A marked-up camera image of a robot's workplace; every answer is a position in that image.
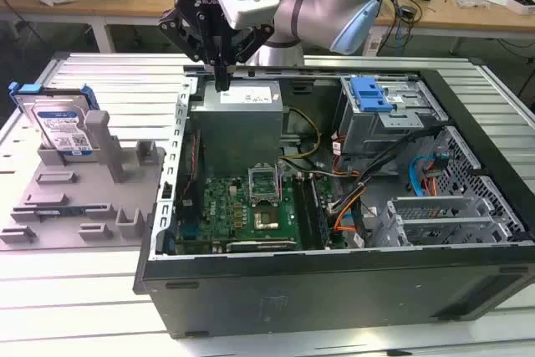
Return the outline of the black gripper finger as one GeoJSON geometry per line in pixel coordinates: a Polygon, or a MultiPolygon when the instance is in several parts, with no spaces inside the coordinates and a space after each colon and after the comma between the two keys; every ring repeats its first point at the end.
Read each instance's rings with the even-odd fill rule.
{"type": "Polygon", "coordinates": [[[235,30],[225,28],[222,35],[222,90],[229,89],[232,68],[244,64],[273,35],[272,24],[235,30]]]}
{"type": "Polygon", "coordinates": [[[192,61],[202,61],[213,73],[216,91],[223,91],[223,61],[216,36],[204,10],[193,12],[193,24],[181,15],[179,8],[165,12],[158,23],[161,32],[192,61]]]}

